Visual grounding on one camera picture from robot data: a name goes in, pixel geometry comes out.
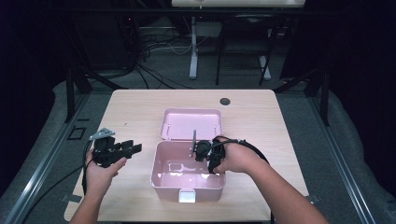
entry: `metal rod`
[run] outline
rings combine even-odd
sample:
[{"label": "metal rod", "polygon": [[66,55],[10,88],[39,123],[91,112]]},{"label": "metal rod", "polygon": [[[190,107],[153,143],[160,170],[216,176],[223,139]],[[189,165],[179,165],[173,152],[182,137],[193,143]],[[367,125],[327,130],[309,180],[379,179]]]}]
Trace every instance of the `metal rod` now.
[{"label": "metal rod", "polygon": [[47,175],[50,173],[50,169],[55,163],[59,152],[61,151],[61,145],[67,136],[67,133],[73,128],[73,124],[77,119],[77,114],[82,110],[83,106],[87,103],[89,95],[81,95],[76,105],[76,115],[72,118],[71,122],[66,123],[58,134],[55,143],[51,150],[46,154],[43,160],[38,165],[35,173],[32,175],[28,184],[26,185],[21,197],[17,200],[11,212],[9,213],[6,223],[21,223],[27,211],[32,205],[35,196],[40,191],[41,186],[46,180]]},{"label": "metal rod", "polygon": [[312,97],[308,97],[308,103],[311,105],[312,110],[314,110],[315,117],[320,124],[323,132],[325,133],[327,139],[329,140],[332,158],[334,160],[335,166],[344,181],[346,191],[348,192],[350,199],[356,208],[358,216],[361,219],[361,223],[375,223],[375,219],[371,214],[371,211],[367,206],[366,201],[364,200],[361,189],[355,181],[353,174],[350,172],[349,166],[344,159],[341,148],[338,146],[337,141],[332,134],[332,129],[330,128],[330,126],[325,125],[321,119],[321,116],[319,114],[320,112],[318,102]]},{"label": "metal rod", "polygon": [[271,14],[287,17],[312,18],[312,19],[334,19],[347,15],[343,10],[314,11],[306,9],[273,9],[267,7],[256,8],[63,8],[52,7],[48,12],[59,14],[110,14],[110,15],[144,15],[144,16],[232,16],[235,14]]}]

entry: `gray carpet floor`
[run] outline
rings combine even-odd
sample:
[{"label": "gray carpet floor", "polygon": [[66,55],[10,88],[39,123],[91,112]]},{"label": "gray carpet floor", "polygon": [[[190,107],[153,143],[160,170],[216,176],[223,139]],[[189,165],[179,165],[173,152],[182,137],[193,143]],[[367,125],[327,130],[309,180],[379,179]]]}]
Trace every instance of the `gray carpet floor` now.
[{"label": "gray carpet floor", "polygon": [[[186,49],[153,50],[142,66],[157,71],[160,75],[150,75],[133,71],[123,77],[111,78],[113,72],[101,73],[111,78],[114,83],[129,89],[145,89],[148,83],[151,89],[168,89],[159,80],[175,89],[269,89],[279,87],[283,82],[279,74],[287,53],[289,41],[280,39],[276,46],[274,58],[270,62],[272,80],[258,85],[259,76],[255,71],[242,73],[249,76],[222,76],[220,84],[215,85],[216,54],[215,40],[205,39],[199,46],[198,77],[189,79],[191,52],[181,54]],[[93,91],[84,96],[76,91],[77,99],[84,102],[76,118],[70,125],[86,128],[81,140],[67,140],[69,133],[63,133],[66,118],[65,83],[54,88],[56,102],[49,115],[49,119],[40,136],[35,142],[26,162],[11,183],[7,192],[0,200],[0,223],[12,220],[9,216],[28,186],[29,180],[35,173],[37,166],[45,155],[53,150],[54,143],[61,139],[59,154],[55,156],[55,163],[49,167],[44,183],[39,186],[35,196],[38,198],[46,189],[56,183],[81,164],[82,149],[89,135],[95,133],[99,127],[106,105],[110,99],[111,90],[102,83],[91,79]],[[331,145],[322,131],[320,120],[316,119],[318,111],[309,102],[317,99],[307,99],[302,90],[305,84],[298,84],[291,90],[276,95],[283,117],[285,119],[291,142],[304,179],[311,195],[317,194],[320,201],[316,207],[331,223],[361,223],[361,218],[347,191],[345,182],[332,156]],[[361,194],[367,203],[376,223],[396,223],[396,202],[375,181],[375,177],[364,163],[361,140],[353,123],[343,109],[337,97],[330,95],[329,122],[332,133],[342,150],[347,165],[353,174]],[[77,183],[79,172],[66,178],[61,184],[45,196],[27,218],[26,223],[65,223],[64,210],[66,203],[60,199],[70,194]]]}]

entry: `black metal frame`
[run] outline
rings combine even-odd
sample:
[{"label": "black metal frame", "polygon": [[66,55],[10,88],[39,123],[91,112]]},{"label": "black metal frame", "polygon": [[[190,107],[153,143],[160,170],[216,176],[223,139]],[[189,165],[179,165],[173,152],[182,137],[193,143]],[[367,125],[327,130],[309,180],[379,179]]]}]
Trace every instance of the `black metal frame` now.
[{"label": "black metal frame", "polygon": [[[347,15],[346,11],[313,11],[306,9],[290,9],[290,8],[268,8],[268,7],[216,7],[216,8],[103,8],[103,9],[90,9],[90,8],[63,8],[63,7],[49,7],[46,9],[49,14],[55,17],[71,15],[71,14],[107,14],[107,15],[144,15],[144,16],[187,16],[187,17],[199,17],[199,16],[216,16],[216,17],[231,17],[242,13],[247,14],[271,14],[278,15],[285,18],[294,19],[321,19],[321,20],[334,20],[340,19]],[[73,66],[67,75],[67,105],[68,115],[66,122],[74,116],[74,89],[73,83],[76,82],[78,89],[81,93],[90,93],[92,90],[91,85],[86,80],[83,72],[78,66]],[[316,95],[320,85],[322,88],[321,94],[321,108],[320,113],[323,121],[328,125],[327,121],[327,107],[328,107],[328,95],[329,95],[329,76],[324,68],[319,69],[320,72],[308,73],[301,77],[295,78],[292,82],[287,83],[285,86],[275,90],[275,92],[282,92],[289,87],[295,85],[301,80],[313,77],[317,74],[322,74],[321,82],[312,82],[314,84],[308,85],[305,90],[307,96]],[[93,71],[89,71],[90,77],[99,80],[100,82],[107,85],[112,90],[124,89],[104,77],[101,77]]]},{"label": "black metal frame", "polygon": [[[267,32],[267,30],[271,30],[271,34],[268,36],[268,38],[264,41],[263,43],[265,43],[265,45],[267,46],[267,49],[261,49],[261,50],[227,50],[227,45],[226,43],[226,39],[231,38],[230,32],[234,32],[234,23],[233,22],[238,22],[238,20],[243,20],[245,18],[254,18],[254,19],[267,19],[270,20],[271,22],[268,21],[268,23],[266,24],[265,21],[261,21],[260,24],[255,24],[253,25],[253,27],[255,28],[255,30],[257,30],[257,28],[259,28],[260,30],[264,30],[265,33]],[[262,14],[242,14],[242,15],[237,15],[235,17],[230,18],[229,20],[225,21],[222,24],[221,27],[221,31],[220,31],[220,35],[219,35],[219,43],[218,46],[216,47],[217,52],[218,52],[218,66],[217,66],[217,72],[216,72],[216,85],[219,85],[219,72],[220,72],[220,68],[235,68],[236,66],[221,66],[221,58],[223,55],[225,54],[246,54],[246,55],[256,55],[256,56],[265,56],[266,60],[265,60],[265,65],[264,66],[249,66],[248,68],[260,68],[262,70],[261,75],[260,75],[260,81],[259,81],[259,85],[262,84],[264,78],[264,74],[265,71],[268,68],[268,64],[270,62],[271,56],[272,56],[272,51],[274,48],[274,44],[276,42],[276,36],[278,34],[278,31],[281,27],[283,27],[285,24],[285,20],[283,17],[279,17],[279,16],[274,16],[274,15],[264,15],[262,16]],[[264,34],[263,32],[260,33],[260,39],[262,39],[262,37],[265,35],[267,36],[267,34]]]}]

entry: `wrist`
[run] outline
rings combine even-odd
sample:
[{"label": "wrist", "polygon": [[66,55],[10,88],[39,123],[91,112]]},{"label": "wrist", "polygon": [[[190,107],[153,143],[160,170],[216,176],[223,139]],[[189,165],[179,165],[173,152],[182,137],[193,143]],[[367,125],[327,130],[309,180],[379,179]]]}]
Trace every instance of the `wrist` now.
[{"label": "wrist", "polygon": [[224,148],[227,148],[228,145],[230,145],[230,144],[237,144],[237,140],[235,140],[235,139],[230,139],[230,138],[224,137],[224,136],[222,136],[222,135],[217,136],[216,139],[217,139],[220,143],[223,144]]},{"label": "wrist", "polygon": [[104,195],[87,192],[84,195],[84,200],[90,201],[91,203],[101,203],[104,197],[105,197]]},{"label": "wrist", "polygon": [[261,174],[262,172],[266,172],[269,167],[270,167],[269,164],[265,160],[257,157],[254,160],[251,160],[249,163],[247,163],[245,167],[245,173],[250,177],[254,177],[259,173]]}]

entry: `dark background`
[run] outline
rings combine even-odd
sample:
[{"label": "dark background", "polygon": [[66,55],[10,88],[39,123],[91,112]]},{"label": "dark background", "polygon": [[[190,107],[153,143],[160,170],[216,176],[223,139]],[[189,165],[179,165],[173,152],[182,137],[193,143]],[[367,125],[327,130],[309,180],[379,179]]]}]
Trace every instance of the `dark background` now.
[{"label": "dark background", "polygon": [[[169,2],[158,1],[146,7],[169,7]],[[92,38],[89,32],[80,42],[70,43],[59,22],[40,10],[47,3],[3,1],[0,6],[1,136],[4,140],[0,150],[1,194],[38,137],[54,102],[52,88],[65,80],[71,63],[124,69],[136,57],[133,55],[136,46],[126,45],[122,33],[115,34],[120,30],[116,22],[103,24],[108,35],[99,36],[102,41],[111,41],[114,48],[103,48],[100,42],[89,41]],[[393,31],[396,6],[390,0],[375,1],[371,5],[369,1],[307,0],[305,8],[349,10],[352,16],[342,22],[300,20],[282,77],[298,77],[326,65],[331,75],[331,90],[343,103],[360,134],[365,161],[377,181],[396,196],[393,177],[396,173],[393,105],[396,99],[396,34]],[[81,35],[86,32],[81,24],[85,22],[89,27],[93,22],[80,21],[74,26],[76,20],[78,18],[65,26]],[[144,17],[138,20],[145,22]],[[113,50],[119,58],[95,58],[104,50]]]}]

